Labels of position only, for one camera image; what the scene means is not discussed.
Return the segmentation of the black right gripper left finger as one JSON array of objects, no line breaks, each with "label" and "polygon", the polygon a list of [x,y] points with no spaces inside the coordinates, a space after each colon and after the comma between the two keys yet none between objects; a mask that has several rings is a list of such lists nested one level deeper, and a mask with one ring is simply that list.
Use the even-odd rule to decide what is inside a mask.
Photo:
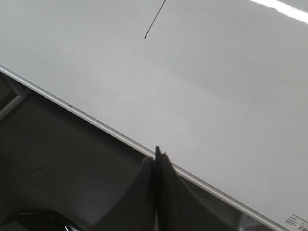
[{"label": "black right gripper left finger", "polygon": [[142,160],[140,171],[120,200],[92,227],[94,231],[153,231],[155,162]]}]

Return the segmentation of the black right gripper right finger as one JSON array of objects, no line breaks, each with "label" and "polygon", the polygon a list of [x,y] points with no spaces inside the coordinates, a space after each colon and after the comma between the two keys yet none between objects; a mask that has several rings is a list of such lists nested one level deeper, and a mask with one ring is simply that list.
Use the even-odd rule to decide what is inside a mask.
[{"label": "black right gripper right finger", "polygon": [[178,175],[169,157],[155,148],[157,215],[161,231],[235,231],[237,212]]}]

